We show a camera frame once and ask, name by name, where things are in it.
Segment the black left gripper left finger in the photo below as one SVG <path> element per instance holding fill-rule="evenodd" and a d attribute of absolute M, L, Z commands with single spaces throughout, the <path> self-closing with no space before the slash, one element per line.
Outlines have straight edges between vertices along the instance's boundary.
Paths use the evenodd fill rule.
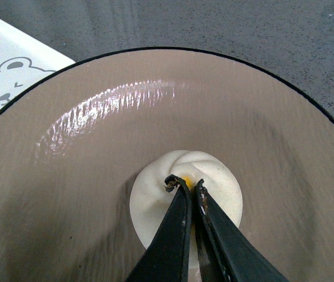
<path fill-rule="evenodd" d="M 186 182 L 178 176 L 165 179 L 175 196 L 146 252 L 126 281 L 188 281 L 192 227 L 192 199 Z"/>

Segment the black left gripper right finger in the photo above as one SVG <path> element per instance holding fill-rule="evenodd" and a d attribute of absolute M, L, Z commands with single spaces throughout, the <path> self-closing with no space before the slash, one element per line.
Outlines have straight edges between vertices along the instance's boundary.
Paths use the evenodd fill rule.
<path fill-rule="evenodd" d="M 287 281 L 246 239 L 199 180 L 195 238 L 202 281 Z"/>

